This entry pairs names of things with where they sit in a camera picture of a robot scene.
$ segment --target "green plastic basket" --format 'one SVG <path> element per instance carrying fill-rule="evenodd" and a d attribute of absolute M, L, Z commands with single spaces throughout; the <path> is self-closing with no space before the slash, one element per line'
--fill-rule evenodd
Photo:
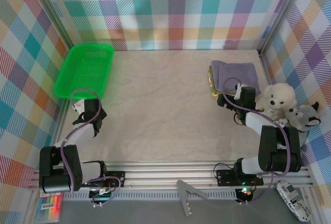
<path fill-rule="evenodd" d="M 103 97 L 114 49 L 106 44 L 78 44 L 70 49 L 54 85 L 57 97 L 70 99 L 73 91 L 88 88 Z M 91 99 L 90 92 L 75 93 L 75 100 Z"/>

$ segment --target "lavender towel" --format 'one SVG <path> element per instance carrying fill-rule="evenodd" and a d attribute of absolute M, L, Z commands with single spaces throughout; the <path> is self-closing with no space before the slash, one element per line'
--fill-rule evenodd
<path fill-rule="evenodd" d="M 236 80 L 229 80 L 224 90 L 223 84 L 228 78 L 238 78 L 247 86 L 254 87 L 257 95 L 261 93 L 258 75 L 252 63 L 227 64 L 222 61 L 212 61 L 212 71 L 215 89 L 220 92 L 235 94 L 236 90 L 234 86 L 238 83 Z"/>

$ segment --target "colorful checkered wall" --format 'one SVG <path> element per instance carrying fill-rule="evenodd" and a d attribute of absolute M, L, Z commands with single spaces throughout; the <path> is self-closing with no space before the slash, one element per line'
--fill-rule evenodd
<path fill-rule="evenodd" d="M 298 104 L 320 103 L 322 122 L 310 132 L 302 156 L 331 220 L 331 0 L 296 0 L 266 63 L 273 83 L 286 81 L 295 88 Z"/>
<path fill-rule="evenodd" d="M 61 104 L 53 83 L 67 49 L 38 0 L 0 0 L 0 10 L 0 224 L 12 224 L 52 139 Z"/>
<path fill-rule="evenodd" d="M 74 43 L 115 50 L 256 49 L 283 0 L 51 0 Z"/>

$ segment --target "plush toy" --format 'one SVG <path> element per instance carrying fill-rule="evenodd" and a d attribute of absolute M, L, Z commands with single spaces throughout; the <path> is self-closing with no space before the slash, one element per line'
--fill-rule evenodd
<path fill-rule="evenodd" d="M 297 104 L 293 87 L 287 83 L 268 85 L 257 97 L 255 109 L 264 111 L 274 121 L 285 117 L 285 111 L 294 108 Z"/>
<path fill-rule="evenodd" d="M 285 112 L 285 118 L 278 120 L 282 126 L 292 126 L 299 131 L 300 147 L 303 146 L 308 137 L 308 131 L 321 123 L 320 115 L 317 112 L 319 103 L 314 105 L 301 105 L 298 108 L 291 108 Z"/>

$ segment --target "gray metal bracket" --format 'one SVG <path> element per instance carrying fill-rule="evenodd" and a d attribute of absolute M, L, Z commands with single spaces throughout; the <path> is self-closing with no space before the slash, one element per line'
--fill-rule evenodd
<path fill-rule="evenodd" d="M 177 188 L 178 188 L 178 194 L 179 194 L 179 198 L 180 201 L 182 202 L 183 208 L 184 208 L 184 213 L 186 217 L 189 217 L 192 212 L 190 212 L 190 207 L 189 207 L 189 203 L 187 202 L 188 199 L 188 194 L 187 192 L 190 192 L 191 194 L 195 193 L 198 196 L 204 198 L 204 199 L 208 199 L 208 195 L 205 194 L 204 192 L 192 187 L 191 185 L 183 182 L 182 180 L 178 180 L 177 183 Z"/>

